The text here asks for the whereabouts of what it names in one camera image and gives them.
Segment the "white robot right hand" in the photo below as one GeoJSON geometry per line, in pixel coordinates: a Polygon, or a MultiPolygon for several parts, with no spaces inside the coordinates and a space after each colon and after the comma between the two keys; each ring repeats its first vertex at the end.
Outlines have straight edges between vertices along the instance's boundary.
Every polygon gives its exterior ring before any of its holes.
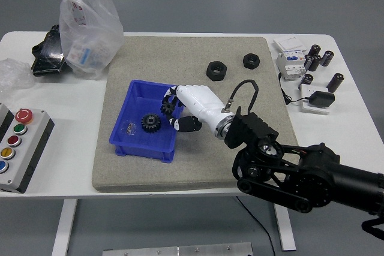
{"type": "Polygon", "coordinates": [[[169,88],[164,94],[160,110],[179,132],[195,132],[206,123],[219,139],[225,138],[234,117],[216,94],[204,85],[178,85],[169,88]],[[185,106],[191,115],[174,117],[172,113],[176,106],[185,106]]]}

